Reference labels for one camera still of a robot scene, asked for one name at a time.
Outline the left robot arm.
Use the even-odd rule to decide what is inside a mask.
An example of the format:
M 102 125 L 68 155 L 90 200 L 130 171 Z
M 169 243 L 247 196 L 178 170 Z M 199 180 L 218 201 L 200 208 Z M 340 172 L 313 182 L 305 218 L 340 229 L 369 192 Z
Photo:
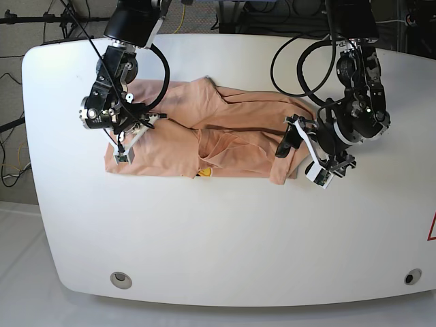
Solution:
M 369 1 L 325 1 L 329 36 L 301 54 L 296 74 L 301 97 L 308 97 L 325 114 L 303 130 L 317 142 L 330 160 L 344 159 L 346 149 L 365 140 L 375 140 L 390 126 L 381 66 L 373 42 L 379 38 Z M 303 65 L 315 50 L 329 46 L 329 72 L 336 72 L 344 86 L 340 100 L 320 99 L 319 87 L 309 88 Z

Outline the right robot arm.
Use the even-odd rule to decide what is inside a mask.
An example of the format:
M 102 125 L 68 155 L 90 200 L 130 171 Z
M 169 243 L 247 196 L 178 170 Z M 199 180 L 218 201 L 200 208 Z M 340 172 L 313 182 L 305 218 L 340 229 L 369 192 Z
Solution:
M 80 109 L 87 129 L 111 129 L 118 135 L 135 126 L 152 127 L 151 111 L 164 98 L 170 84 L 170 66 L 153 44 L 170 7 L 170 1 L 118 1 L 104 36 L 111 39 L 104 54 L 98 54 L 96 79 Z M 161 60 L 164 80 L 158 96 L 149 104 L 131 103 L 127 86 L 138 74 L 136 49 L 151 50 Z

